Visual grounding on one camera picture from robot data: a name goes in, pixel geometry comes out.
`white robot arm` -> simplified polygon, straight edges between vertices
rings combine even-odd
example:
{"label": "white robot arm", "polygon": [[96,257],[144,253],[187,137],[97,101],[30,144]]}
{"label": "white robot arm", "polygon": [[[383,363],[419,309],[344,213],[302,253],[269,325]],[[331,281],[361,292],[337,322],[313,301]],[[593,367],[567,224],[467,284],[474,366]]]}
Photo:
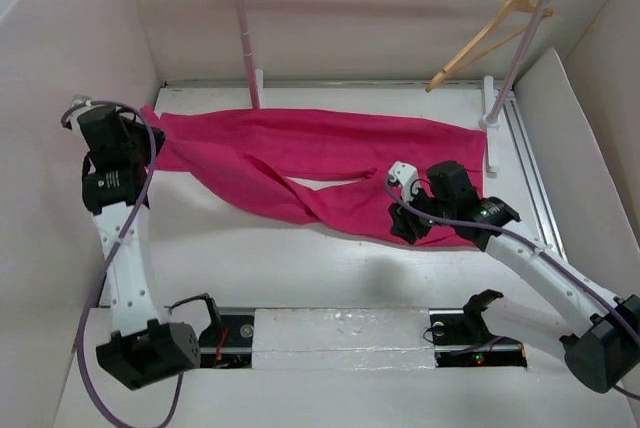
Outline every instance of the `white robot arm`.
{"label": "white robot arm", "polygon": [[387,187],[396,199],[389,208],[391,233],[415,243],[433,226],[450,225],[458,236],[517,273],[559,314],[525,307],[489,290],[465,306],[488,332],[564,360],[583,384],[600,393],[638,364],[637,296],[622,300],[589,280],[536,238],[502,200],[479,198],[462,165],[440,163],[427,171],[427,178],[433,196],[418,184],[415,167],[396,162],[389,170],[389,184],[401,188],[398,197]]}
{"label": "white robot arm", "polygon": [[[89,146],[82,169],[82,200],[93,216],[105,258],[115,243],[106,273],[111,305],[111,341],[96,348],[100,366],[134,390],[200,367],[200,342],[216,343],[223,333],[220,313],[206,293],[183,300],[205,301],[211,325],[200,340],[186,323],[173,323],[157,299],[147,242],[149,204],[143,186],[150,160],[150,134],[141,123],[122,116],[117,105],[91,105],[73,113],[66,127]],[[152,130],[156,151],[164,142]],[[127,232],[125,221],[137,209]]]}

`white table surface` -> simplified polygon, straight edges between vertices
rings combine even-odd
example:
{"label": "white table surface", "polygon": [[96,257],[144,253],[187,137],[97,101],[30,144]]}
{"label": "white table surface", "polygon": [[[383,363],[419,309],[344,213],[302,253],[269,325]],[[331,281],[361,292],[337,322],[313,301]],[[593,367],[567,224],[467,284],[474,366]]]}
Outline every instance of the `white table surface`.
{"label": "white table surface", "polygon": [[[478,87],[266,89],[265,106],[417,116],[477,129]],[[164,88],[158,113],[196,114],[249,106],[246,89]],[[509,131],[500,131],[502,169],[485,193],[507,201],[535,229]],[[309,182],[309,186],[320,186]],[[473,249],[411,249],[295,226],[242,212],[189,173],[158,172],[150,192],[152,258],[163,303],[208,291],[219,306],[460,306],[493,288],[544,305],[502,264]],[[103,297],[108,306],[108,296]]]}
{"label": "white table surface", "polygon": [[[265,91],[265,106],[421,116],[472,129],[481,115],[476,87],[429,95],[420,88]],[[164,88],[156,109],[195,114],[239,106],[248,106],[245,89]],[[503,198],[535,228],[507,129],[500,132],[499,146],[501,172],[485,176],[485,193]],[[227,205],[186,173],[157,173],[150,202],[152,258],[163,303],[208,291],[225,307],[459,307],[472,294],[493,288],[551,310],[509,269],[472,249],[402,248],[320,225],[260,218]],[[108,339],[108,321],[106,309],[92,313],[91,352]],[[304,333],[303,326],[291,321],[291,330]],[[281,330],[282,325],[272,327],[271,333]],[[392,333],[379,343],[393,346]],[[89,358],[100,393],[119,416],[139,426],[163,418],[174,380],[131,393]],[[529,370],[354,371],[326,363],[291,369],[281,358],[273,360],[261,360],[260,369],[187,374],[171,426],[636,426],[626,399],[589,392],[561,362],[537,350],[528,350]],[[91,406],[75,364],[55,426],[108,426]]]}

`wire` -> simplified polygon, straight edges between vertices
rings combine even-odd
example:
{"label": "wire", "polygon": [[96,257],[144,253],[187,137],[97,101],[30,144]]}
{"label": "wire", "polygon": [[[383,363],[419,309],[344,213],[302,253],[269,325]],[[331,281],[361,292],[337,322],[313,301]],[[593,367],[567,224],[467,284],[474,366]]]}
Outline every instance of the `wire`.
{"label": "wire", "polygon": [[222,345],[224,345],[224,341],[227,339],[227,334],[229,333],[229,327],[225,327],[224,332],[222,333],[222,339],[220,340],[220,343],[218,343],[218,346],[216,347],[216,357],[213,360],[213,367],[215,368],[216,365],[218,364],[218,360],[221,359],[220,356],[220,350],[222,349]]}
{"label": "wire", "polygon": [[413,193],[413,187],[416,186],[416,183],[420,183],[421,181],[426,183],[427,186],[431,188],[431,183],[429,183],[429,180],[425,180],[424,178],[418,178],[417,180],[413,180],[413,182],[411,183],[411,187],[409,188],[409,191]]}
{"label": "wire", "polygon": [[[522,243],[524,246],[529,248],[532,252],[537,253],[538,256],[540,256],[540,258],[542,258],[547,263],[549,263],[551,266],[553,266],[562,276],[567,278],[569,281],[573,282],[582,291],[584,291],[587,295],[591,296],[591,298],[593,298],[595,301],[597,301],[620,324],[620,326],[622,326],[622,328],[631,337],[633,342],[638,347],[640,347],[640,334],[638,334],[633,329],[633,327],[627,322],[627,320],[625,320],[622,317],[622,315],[620,313],[618,313],[615,310],[615,308],[613,308],[604,298],[602,298],[602,296],[600,296],[598,293],[596,293],[594,290],[592,290],[589,286],[587,286],[582,280],[578,279],[575,275],[573,275],[573,273],[568,271],[564,266],[562,266],[561,263],[559,263],[551,255],[549,255],[549,253],[547,253],[546,251],[539,251],[538,246],[533,241],[531,241],[530,239],[528,239],[525,236],[522,236],[522,235],[520,235],[518,233],[515,233],[515,232],[513,232],[511,230],[508,230],[506,228],[502,228],[501,226],[493,226],[493,225],[489,225],[487,223],[477,223],[477,222],[473,222],[473,221],[449,220],[449,219],[446,219],[446,218],[440,218],[439,216],[430,215],[428,213],[425,213],[423,211],[420,211],[420,210],[414,208],[409,203],[405,202],[402,198],[400,198],[397,194],[395,194],[393,192],[393,190],[391,188],[391,185],[389,183],[390,183],[389,178],[385,179],[385,181],[384,181],[384,189],[387,192],[387,194],[396,203],[398,203],[401,207],[403,207],[405,210],[407,210],[410,213],[413,213],[414,215],[419,216],[420,218],[423,218],[425,220],[431,221],[433,223],[437,223],[439,225],[458,226],[458,227],[461,227],[461,228],[476,228],[476,229],[480,229],[480,230],[489,230],[489,231],[493,231],[495,233],[500,233],[501,235],[508,236],[509,238],[512,238],[512,239]],[[618,392],[620,392],[620,393],[622,393],[622,394],[624,394],[626,396],[629,396],[629,398],[632,398],[634,400],[640,401],[640,395],[629,393],[626,390],[624,390],[623,388],[620,388],[618,386],[616,386],[614,388],[616,389],[616,391],[618,391]]]}
{"label": "wire", "polygon": [[422,334],[422,339],[435,346],[435,343],[433,342],[433,340],[430,340],[429,338],[427,338],[427,333],[430,333],[430,332],[431,332],[431,328],[427,328],[426,330],[424,330],[424,333]]}
{"label": "wire", "polygon": [[498,342],[500,342],[502,340],[504,340],[504,336],[495,336],[495,337],[491,338],[489,341],[487,341],[486,343],[483,343],[483,344],[477,345],[477,346],[470,346],[469,348],[465,348],[464,350],[452,351],[451,354],[453,354],[453,355],[466,355],[467,353],[473,353],[475,351],[480,351],[480,350],[486,348],[487,346],[491,346],[493,348],[496,343],[498,343]]}
{"label": "wire", "polygon": [[[122,108],[120,108],[120,109],[116,110],[116,113],[120,114],[120,113],[131,113],[131,112],[128,111],[128,110],[123,110]],[[138,120],[138,115],[136,113],[133,113],[133,119],[130,120],[130,121],[137,121],[137,120]]]}
{"label": "wire", "polygon": [[[140,211],[140,208],[142,207],[142,204],[144,203],[144,200],[147,196],[149,185],[151,184],[151,178],[153,177],[153,173],[156,168],[156,155],[157,155],[156,139],[153,136],[153,130],[151,128],[151,125],[147,121],[147,119],[144,116],[142,116],[142,113],[140,113],[139,110],[136,110],[135,108],[131,108],[130,106],[124,105],[122,103],[115,103],[113,101],[92,101],[90,106],[91,107],[113,106],[115,108],[120,108],[120,111],[133,113],[138,118],[140,118],[140,120],[142,120],[142,123],[144,124],[147,130],[147,134],[149,135],[149,145],[150,145],[151,156],[149,160],[147,178],[144,181],[144,184],[142,185],[142,190],[140,191],[140,194],[138,195],[138,198],[136,199],[136,202],[133,205],[133,208],[131,209],[131,213],[129,213],[129,216],[127,217],[127,219],[122,225],[122,229],[120,230],[120,233],[118,233],[118,238],[116,239],[113,246],[111,247],[111,250],[109,250],[109,253],[107,254],[104,262],[102,263],[102,266],[100,267],[100,270],[98,271],[98,274],[96,275],[93,281],[93,284],[91,285],[91,289],[89,290],[89,296],[87,296],[87,300],[85,301],[85,304],[82,308],[82,313],[80,314],[80,321],[78,322],[78,329],[76,330],[76,338],[75,338],[76,354],[78,356],[78,369],[80,370],[80,377],[82,378],[82,383],[84,384],[84,387],[87,390],[87,394],[89,395],[89,398],[93,402],[94,406],[100,412],[100,414],[104,416],[104,418],[107,421],[109,421],[109,423],[111,423],[113,426],[117,428],[135,428],[125,423],[124,421],[120,420],[119,418],[117,418],[109,410],[109,408],[107,408],[107,406],[100,399],[100,396],[96,392],[96,388],[93,385],[93,382],[91,381],[91,377],[89,376],[89,370],[87,369],[87,358],[86,358],[86,350],[85,350],[85,344],[84,344],[84,335],[87,329],[87,321],[89,320],[89,313],[93,306],[94,300],[96,300],[100,295],[100,291],[102,289],[105,278],[107,276],[107,270],[109,269],[109,266],[111,265],[111,263],[113,262],[113,259],[118,253],[122,240],[124,239],[125,235],[129,231],[131,224],[133,223],[138,212]],[[85,107],[87,107],[86,103],[80,103],[72,106],[67,111],[65,111],[61,119],[62,126],[66,127],[68,125],[69,117],[77,110]],[[176,389],[173,394],[173,400],[171,402],[171,407],[169,408],[169,412],[167,413],[167,416],[164,419],[164,421],[159,425],[157,425],[156,428],[165,428],[171,422],[171,419],[173,418],[173,415],[175,414],[176,408],[178,406],[178,399],[180,398],[180,390],[182,389],[182,381],[183,381],[183,374],[180,373],[178,375],[178,381],[176,383]]]}
{"label": "wire", "polygon": [[169,312],[169,314],[171,314],[173,312],[173,310],[175,310],[176,308],[178,308],[179,306],[182,305],[186,305],[187,303],[191,303],[193,301],[206,301],[205,296],[204,295],[195,295],[195,296],[190,296],[189,298],[185,298],[184,300],[180,300],[180,301],[176,301],[173,305],[171,306],[166,306],[165,308],[167,309],[167,311]]}

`pink cloth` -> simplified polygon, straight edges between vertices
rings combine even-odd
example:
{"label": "pink cloth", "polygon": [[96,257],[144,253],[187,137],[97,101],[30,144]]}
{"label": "pink cloth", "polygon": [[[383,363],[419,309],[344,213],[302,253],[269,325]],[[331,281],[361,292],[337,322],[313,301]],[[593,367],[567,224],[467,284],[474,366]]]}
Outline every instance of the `pink cloth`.
{"label": "pink cloth", "polygon": [[[389,234],[392,201],[383,182],[398,160],[422,176],[455,160],[482,191],[485,134],[418,118],[306,109],[229,110],[164,114],[167,141],[157,160],[166,171],[189,171],[223,200],[256,215],[295,224],[322,222],[335,230],[406,244]],[[312,190],[288,177],[356,180]],[[468,245],[436,227],[418,245]]]}

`purple cable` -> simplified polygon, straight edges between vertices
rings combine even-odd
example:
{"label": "purple cable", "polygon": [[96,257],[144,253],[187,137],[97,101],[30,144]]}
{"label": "purple cable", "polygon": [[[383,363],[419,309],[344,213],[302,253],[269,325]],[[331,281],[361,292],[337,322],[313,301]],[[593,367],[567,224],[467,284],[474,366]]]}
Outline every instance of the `purple cable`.
{"label": "purple cable", "polygon": [[[87,106],[86,103],[81,103],[78,105],[74,105],[71,108],[69,108],[67,111],[65,111],[64,115],[62,115],[62,120],[61,120],[62,126],[64,127],[67,126],[69,116],[71,116],[71,114],[73,114],[75,111],[81,108],[85,108],[86,106]],[[106,256],[104,263],[100,268],[100,271],[96,275],[93,285],[91,285],[89,296],[87,297],[87,301],[85,302],[82,308],[82,313],[80,314],[80,321],[78,322],[78,329],[76,331],[75,346],[76,346],[76,350],[77,350],[76,352],[78,355],[78,369],[80,370],[80,377],[82,378],[82,383],[84,384],[84,387],[87,390],[87,394],[89,395],[89,398],[93,402],[96,409],[100,412],[102,416],[104,416],[104,418],[107,421],[109,421],[109,423],[111,423],[113,426],[117,428],[135,428],[134,426],[125,423],[124,421],[117,418],[113,413],[111,413],[111,411],[109,411],[109,408],[106,407],[106,405],[102,402],[102,400],[98,396],[98,393],[96,392],[96,388],[95,386],[93,386],[93,382],[91,381],[91,377],[89,376],[89,370],[87,369],[87,359],[86,359],[86,352],[85,352],[85,346],[84,346],[84,334],[87,329],[87,321],[89,319],[89,312],[91,311],[93,300],[96,300],[100,295],[100,291],[104,284],[104,280],[107,276],[107,270],[109,269],[109,266],[113,262],[113,259],[115,258],[116,253],[120,248],[120,244],[122,243],[122,239],[129,231],[129,228],[131,227],[133,220],[138,214],[138,211],[140,211],[140,208],[142,207],[142,204],[144,203],[144,200],[147,196],[147,192],[149,191],[151,178],[156,168],[156,154],[157,154],[156,139],[153,136],[153,130],[151,129],[151,125],[149,124],[147,119],[144,116],[142,116],[142,113],[140,113],[139,110],[136,110],[135,108],[131,108],[130,106],[123,105],[122,103],[115,103],[113,101],[91,101],[91,107],[95,108],[98,106],[118,107],[118,108],[121,108],[122,111],[124,112],[133,113],[134,115],[138,116],[142,120],[142,123],[144,124],[147,130],[147,134],[149,135],[151,157],[149,160],[147,179],[144,181],[144,184],[142,185],[142,191],[138,195],[138,198],[136,199],[136,202],[133,205],[133,209],[131,210],[131,213],[129,213],[129,216],[127,217],[126,221],[122,225],[122,229],[120,230],[120,233],[118,233],[118,238],[116,239],[115,243],[111,247],[109,254]],[[171,408],[169,408],[169,413],[167,413],[167,417],[156,428],[165,428],[171,422],[171,419],[173,418],[173,415],[175,414],[176,408],[178,406],[178,399],[180,398],[180,390],[182,389],[182,380],[183,380],[183,374],[180,373],[178,375],[176,390],[173,395],[173,401],[171,402]]]}
{"label": "purple cable", "polygon": [[[519,241],[524,246],[529,248],[531,251],[535,252],[538,250],[538,246],[528,238],[515,233],[511,230],[507,230],[506,228],[502,228],[500,226],[493,226],[487,223],[476,223],[473,221],[461,221],[461,220],[449,220],[446,218],[440,218],[438,216],[429,215],[423,211],[417,210],[407,202],[405,202],[402,198],[396,195],[391,189],[390,180],[387,178],[384,182],[384,189],[389,194],[389,196],[398,203],[402,208],[407,210],[410,213],[413,213],[420,218],[423,218],[428,221],[432,221],[434,223],[438,223],[439,225],[446,226],[459,226],[461,228],[477,228],[481,230],[489,230],[494,231],[496,233],[500,233],[502,235],[508,236],[516,241]],[[633,329],[633,327],[625,320],[620,313],[618,313],[604,298],[602,298],[598,293],[593,291],[589,286],[587,286],[582,280],[575,277],[571,272],[565,269],[557,260],[555,260],[552,256],[550,256],[546,251],[540,251],[539,256],[552,265],[561,275],[567,278],[569,281],[575,283],[582,291],[584,291],[591,298],[596,300],[609,314],[615,318],[615,320],[620,323],[622,328],[628,333],[633,342],[640,347],[640,335]],[[634,393],[629,393],[624,388],[620,388],[619,386],[614,386],[614,389],[629,398],[640,401],[640,395],[636,395]]]}

